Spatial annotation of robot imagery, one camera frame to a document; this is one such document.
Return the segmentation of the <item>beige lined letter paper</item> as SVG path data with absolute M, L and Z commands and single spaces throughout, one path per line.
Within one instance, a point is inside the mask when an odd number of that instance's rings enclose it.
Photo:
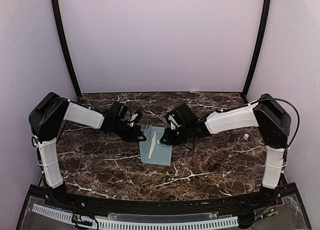
M 149 153 L 148 153 L 148 159 L 151 159 L 151 157 L 152 157 L 154 148 L 156 146 L 156 142 L 157 142 L 157 132 L 154 131 L 153 137 L 152 137 L 152 140 L 151 140 L 151 144 L 150 144 Z

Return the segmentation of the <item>teal envelope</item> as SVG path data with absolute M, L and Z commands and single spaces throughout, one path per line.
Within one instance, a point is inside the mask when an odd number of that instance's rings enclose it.
M 147 140 L 139 143 L 140 159 L 143 163 L 161 166 L 171 165 L 173 147 L 170 145 L 157 144 L 156 142 L 152 157 L 151 159 L 148 159 L 151 140 L 154 135 L 154 131 L 156 131 L 157 141 L 162 137 L 164 130 L 165 128 L 163 127 L 149 126 L 144 132 L 144 135 L 146 136 Z

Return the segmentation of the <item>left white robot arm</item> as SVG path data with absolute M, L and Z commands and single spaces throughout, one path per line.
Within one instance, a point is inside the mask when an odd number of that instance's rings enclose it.
M 30 113 L 28 121 L 33 134 L 32 143 L 37 148 L 39 165 L 45 181 L 55 189 L 63 185 L 57 156 L 57 139 L 64 122 L 74 122 L 105 133 L 114 133 L 125 142 L 146 141 L 138 125 L 143 114 L 136 111 L 125 120 L 130 109 L 115 101 L 106 111 L 93 110 L 50 92 Z

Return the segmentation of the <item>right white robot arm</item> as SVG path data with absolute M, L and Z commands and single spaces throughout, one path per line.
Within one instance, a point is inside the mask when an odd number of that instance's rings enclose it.
M 257 127 L 267 148 L 262 186 L 256 194 L 255 203 L 266 207 L 275 198 L 275 189 L 282 170 L 286 166 L 287 152 L 292 144 L 289 140 L 292 119 L 280 105 L 282 99 L 263 94 L 251 103 L 216 110 L 199 118 L 187 104 L 182 104 L 165 115 L 170 127 L 165 128 L 159 142 L 176 146 L 188 139 L 200 139 L 220 132 L 247 127 Z

